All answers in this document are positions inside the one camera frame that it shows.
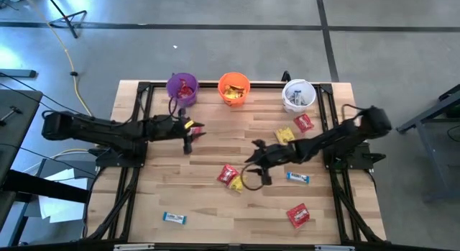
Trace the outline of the black desk beam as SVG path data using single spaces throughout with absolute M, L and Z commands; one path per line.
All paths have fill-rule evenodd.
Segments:
M 6 176 L 0 182 L 0 190 L 14 193 L 15 201 L 25 203 L 30 202 L 32 196 L 46 196 L 85 203 L 90 193 L 85 186 L 77 188 L 15 170 L 9 170 L 6 173 Z

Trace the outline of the silver bracket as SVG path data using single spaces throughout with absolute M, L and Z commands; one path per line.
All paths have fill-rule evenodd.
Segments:
M 154 249 L 155 245 L 150 243 L 129 243 L 114 245 L 113 251 L 148 251 Z
M 355 251 L 353 246 L 343 245 L 316 245 L 315 251 Z

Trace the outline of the black flat bar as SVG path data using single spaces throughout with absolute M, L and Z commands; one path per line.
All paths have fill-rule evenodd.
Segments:
M 37 72 L 35 70 L 25 70 L 25 69 L 1 69 L 0 73 L 6 74 L 12 77 L 18 78 L 35 78 Z

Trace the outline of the white paper sheets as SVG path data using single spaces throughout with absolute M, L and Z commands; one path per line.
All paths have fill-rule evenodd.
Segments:
M 74 169 L 63 170 L 45 178 L 76 188 L 87 189 L 87 178 L 76 178 Z M 57 198 L 39 196 L 40 214 L 43 219 L 49 218 L 50 223 L 69 222 L 83 218 L 84 203 L 66 201 Z

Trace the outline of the black tripod stand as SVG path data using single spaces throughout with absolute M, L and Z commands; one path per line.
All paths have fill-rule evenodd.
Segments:
M 72 14 L 66 14 L 55 2 L 55 0 L 49 0 L 50 3 L 56 8 L 57 12 L 60 14 L 60 18 L 48 22 L 51 27 L 58 27 L 58 24 L 65 24 L 65 26 L 70 30 L 70 33 L 75 39 L 78 39 L 77 29 L 82 27 L 82 23 L 87 15 L 86 10 L 81 10 L 79 12 L 74 12 Z

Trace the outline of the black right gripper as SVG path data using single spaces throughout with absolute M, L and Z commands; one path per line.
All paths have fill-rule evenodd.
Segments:
M 272 184 L 269 172 L 270 168 L 286 163 L 298 162 L 298 154 L 292 144 L 266 145 L 264 140 L 253 140 L 252 143 L 257 149 L 245 160 L 245 163 L 252 163 L 257 168 L 249 169 L 247 172 L 259 175 L 263 186 L 270 186 Z

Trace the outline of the black metal table frame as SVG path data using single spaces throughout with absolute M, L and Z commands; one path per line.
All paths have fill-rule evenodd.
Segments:
M 281 104 L 282 87 L 281 82 L 255 83 L 242 106 L 230 107 L 216 83 L 202 82 L 198 100 L 187 113 L 205 125 L 206 134 L 193 143 L 189 155 L 183 154 L 180 140 L 149 144 L 135 195 L 103 239 L 150 243 L 154 251 L 275 251 L 337 245 L 341 227 L 352 236 L 351 217 L 345 206 L 334 203 L 322 155 L 300 165 L 272 168 L 272 184 L 258 191 L 237 193 L 217 181 L 223 166 L 230 164 L 252 183 L 259 183 L 259 177 L 244 165 L 254 151 L 252 141 L 273 144 L 276 129 L 293 126 L 294 114 Z M 310 183 L 289 181 L 289 171 L 308 175 Z M 295 229 L 286 212 L 301 203 L 310 220 Z M 186 224 L 163 221 L 165 211 L 187 216 Z

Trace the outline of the dark grey metal cart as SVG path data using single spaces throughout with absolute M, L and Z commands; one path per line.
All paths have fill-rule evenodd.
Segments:
M 397 128 L 400 134 L 418 132 L 433 174 L 426 202 L 460 200 L 460 84 L 438 97 L 438 102 Z

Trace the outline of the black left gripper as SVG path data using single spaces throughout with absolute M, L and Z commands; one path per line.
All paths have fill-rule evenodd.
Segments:
M 191 128 L 204 127 L 202 123 L 187 119 L 173 119 L 169 115 L 158 115 L 145 122 L 145 138 L 149 142 L 183 139 L 183 152 L 191 154 L 191 142 L 204 136 L 205 132 L 190 134 Z

